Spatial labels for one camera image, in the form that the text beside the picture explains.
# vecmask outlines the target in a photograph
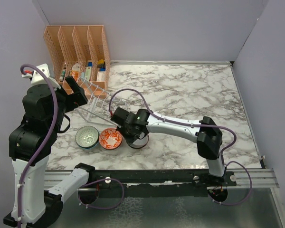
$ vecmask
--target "white wire rack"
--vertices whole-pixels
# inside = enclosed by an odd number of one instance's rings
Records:
[[[114,92],[108,92],[99,85],[96,85],[85,78],[80,77],[77,82],[85,90],[85,95],[88,98],[88,103],[84,106],[78,107],[76,111],[87,122],[97,123],[95,119],[100,118],[107,121],[110,124],[117,125],[110,121],[111,115],[109,113],[109,101],[112,98]],[[111,103],[111,111],[114,112],[117,107],[121,107],[125,110],[129,108],[129,104],[125,99],[114,97]]]

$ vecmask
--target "screw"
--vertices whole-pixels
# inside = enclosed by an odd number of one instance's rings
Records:
[[[193,180],[195,181],[195,183],[198,183],[200,181],[200,177],[199,176],[194,176]]]
[[[230,180],[231,180],[232,182],[236,182],[236,181],[237,181],[237,178],[236,178],[235,175],[231,175],[231,176],[230,176]]]

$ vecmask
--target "orange bowl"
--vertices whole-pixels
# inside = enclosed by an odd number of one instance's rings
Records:
[[[104,129],[99,135],[99,144],[107,150],[116,149],[122,141],[122,134],[114,128]]]

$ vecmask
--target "marble countertop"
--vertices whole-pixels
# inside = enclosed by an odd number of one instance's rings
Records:
[[[224,152],[226,163],[238,161],[247,168],[261,168],[247,118],[229,65],[126,65],[113,64],[109,88],[135,88],[145,97],[150,108],[160,114],[183,119],[211,117],[217,125],[234,130],[236,144]],[[130,110],[144,108],[141,98],[132,91],[119,97],[128,99]],[[109,127],[99,118],[91,124],[77,112],[71,117],[71,128],[58,136],[47,164],[48,170],[72,170],[83,162],[97,169],[204,169],[206,160],[197,153],[196,144],[166,134],[150,134],[142,149],[132,149],[126,142],[113,151],[97,145],[91,150],[80,149],[76,132],[93,125],[99,131]],[[223,131],[223,146],[232,135]]]

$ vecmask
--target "white wall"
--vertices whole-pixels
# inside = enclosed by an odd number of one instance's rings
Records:
[[[14,175],[9,135],[22,120],[22,98],[30,86],[22,79],[23,63],[50,62],[43,40],[45,24],[31,0],[0,0],[0,228],[12,210]]]
[[[234,63],[261,154],[285,203],[285,0],[270,0]]]
[[[105,25],[111,59],[234,61],[268,0],[38,0],[51,25]]]

